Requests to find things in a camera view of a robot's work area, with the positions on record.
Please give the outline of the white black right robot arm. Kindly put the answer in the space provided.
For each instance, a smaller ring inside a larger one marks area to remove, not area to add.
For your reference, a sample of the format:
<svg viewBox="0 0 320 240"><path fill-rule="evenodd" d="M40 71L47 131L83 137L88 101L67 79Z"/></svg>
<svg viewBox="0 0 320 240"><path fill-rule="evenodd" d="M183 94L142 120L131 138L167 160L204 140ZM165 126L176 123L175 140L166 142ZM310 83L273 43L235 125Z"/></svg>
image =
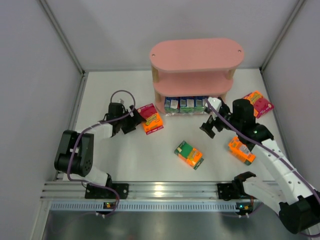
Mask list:
<svg viewBox="0 0 320 240"><path fill-rule="evenodd" d="M238 196L252 196L272 209L283 226L292 234L303 233L320 223L320 192L316 190L283 154L266 126L256 121L254 107L247 99L236 99L229 108L218 97L205 100L205 111L210 114L200 127L210 138L226 129L264 165L276 181L279 191L270 188L254 173L247 171L232 180L233 192Z"/></svg>

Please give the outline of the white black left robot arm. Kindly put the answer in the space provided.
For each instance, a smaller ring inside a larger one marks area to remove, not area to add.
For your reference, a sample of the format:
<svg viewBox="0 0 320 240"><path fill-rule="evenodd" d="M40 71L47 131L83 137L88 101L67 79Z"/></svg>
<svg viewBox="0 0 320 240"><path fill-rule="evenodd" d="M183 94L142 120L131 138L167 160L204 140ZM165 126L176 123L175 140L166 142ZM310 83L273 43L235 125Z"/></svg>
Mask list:
<svg viewBox="0 0 320 240"><path fill-rule="evenodd" d="M87 199L125 199L129 187L127 183L115 184L110 174L94 166L95 131L102 128L105 138L114 137L119 131L130 133L147 120L141 116L133 105L126 109L123 103L111 102L108 112L94 126L87 128L84 133L65 130L62 133L54 168L67 174L73 181L86 183Z"/></svg>

